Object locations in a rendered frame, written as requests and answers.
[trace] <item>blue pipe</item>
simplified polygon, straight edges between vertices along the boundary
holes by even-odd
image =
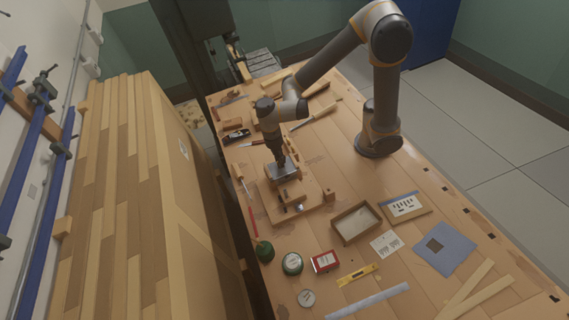
[[[26,59],[28,58],[28,54],[25,50],[26,46],[18,47],[18,50],[15,51],[14,58],[10,61],[8,69],[6,69],[6,72],[2,76],[2,84],[10,91],[14,89],[15,82],[20,75],[24,62],[26,62]],[[6,105],[6,100],[2,99],[3,96],[4,92],[0,91],[0,114]]]
[[[68,149],[69,143],[71,141],[71,132],[73,131],[74,121],[75,107],[70,107],[67,113],[67,120],[65,121],[65,128],[63,129],[63,138],[61,139],[63,146]],[[30,320],[34,312],[35,300],[38,297],[38,290],[40,288],[43,267],[46,264],[49,241],[52,237],[53,223],[55,221],[57,204],[59,203],[61,184],[63,183],[63,175],[65,174],[66,163],[67,160],[65,153],[61,153],[59,156],[57,156],[52,186],[49,191],[49,197],[47,198],[46,211],[43,215],[43,220],[41,221],[38,243],[35,246],[32,264],[29,269],[28,280],[26,281],[26,286],[24,287],[24,293],[21,298],[20,307],[18,308],[18,317],[16,318],[17,320]]]
[[[49,98],[47,97],[48,91],[44,91],[41,96],[49,102]],[[0,233],[4,235],[8,235],[8,229],[12,223],[12,218],[14,218],[15,208],[18,205],[18,199],[24,187],[29,164],[32,163],[35,146],[38,144],[41,127],[43,126],[45,118],[46,112],[43,109],[43,104],[35,107],[34,117],[32,118],[32,123],[29,125],[24,146],[21,149],[18,162],[15,164],[12,178],[10,178],[10,183],[8,184],[8,189],[4,195],[2,204],[0,204]]]

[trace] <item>wooden tabletop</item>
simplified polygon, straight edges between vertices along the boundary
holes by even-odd
[[[297,64],[289,69],[296,72],[301,67],[302,64]],[[249,99],[255,99],[263,90],[260,83],[272,76],[274,74],[269,74],[255,79],[248,86],[242,84],[237,88],[240,94],[250,94]],[[330,70],[325,77],[331,80],[331,87],[309,101],[310,114],[335,101],[332,91],[343,98],[338,103],[337,110],[293,133],[283,133],[288,134],[299,149],[300,163],[307,171],[304,178],[315,179],[321,187],[331,188],[335,192],[335,201],[277,228],[273,228],[268,218],[256,184],[257,181],[266,179],[263,164],[273,162],[274,157],[264,145],[237,148],[241,143],[262,139],[262,134],[255,132],[251,122],[252,105],[245,98],[217,109],[222,121],[241,116],[243,127],[253,133],[251,138],[222,149],[229,166],[233,162],[240,166],[245,176],[245,185],[253,198],[252,201],[249,200],[241,182],[231,172],[250,236],[254,238],[249,206],[253,210],[261,240],[270,241],[276,250],[273,261],[266,264],[259,262],[276,318],[324,319],[325,315],[342,307],[407,282],[411,287],[409,291],[345,319],[381,317],[393,320],[431,320],[478,266],[490,258],[495,261],[495,265],[471,295],[507,274],[511,274],[515,282],[460,319],[567,319],[569,296],[493,226],[407,140],[399,151],[390,156],[380,159],[362,157],[354,148],[354,140],[362,128],[362,107],[366,99],[336,68]],[[208,96],[209,106],[218,105],[233,89]],[[277,83],[266,88],[265,92],[272,95],[279,89],[280,83]],[[218,139],[231,132],[222,130],[222,122],[214,123]],[[298,123],[289,122],[284,125],[291,128]],[[378,203],[416,189],[425,195],[433,211],[395,227],[391,226]],[[383,224],[355,243],[344,246],[338,234],[332,230],[330,220],[363,200],[368,201],[380,213]],[[478,245],[448,278],[444,278],[412,250],[441,221]],[[382,260],[369,243],[389,230],[394,230],[405,245]],[[310,258],[330,249],[334,249],[338,255],[340,266],[317,275],[310,264]],[[281,267],[283,256],[291,251],[298,252],[305,263],[299,276],[287,276]],[[373,262],[379,265],[377,271],[342,288],[336,284],[337,279]],[[311,289],[316,295],[316,303],[308,309],[297,302],[297,295],[305,288]]]

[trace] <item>blue sandpaper sheet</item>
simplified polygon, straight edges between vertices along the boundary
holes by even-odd
[[[413,251],[448,278],[477,246],[452,226],[441,221],[413,246]]]

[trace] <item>chisel handle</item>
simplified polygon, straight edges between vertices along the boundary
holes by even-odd
[[[241,181],[241,179],[243,179],[243,173],[241,172],[239,165],[236,162],[234,162],[231,164],[231,168],[233,169],[233,173],[235,174],[235,178],[237,178],[238,181]]]
[[[333,111],[337,107],[338,107],[338,104],[336,102],[334,102],[333,104],[328,105],[326,108],[320,110],[319,112],[316,112],[313,115],[313,117],[314,117],[314,119],[320,119],[321,117],[325,116],[326,114],[328,114],[330,111]]]

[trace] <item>gray tile floor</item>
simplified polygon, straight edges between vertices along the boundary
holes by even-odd
[[[373,96],[366,46],[337,68]],[[569,292],[569,132],[446,59],[402,73],[399,116],[404,136]],[[196,136],[220,166],[204,128]]]

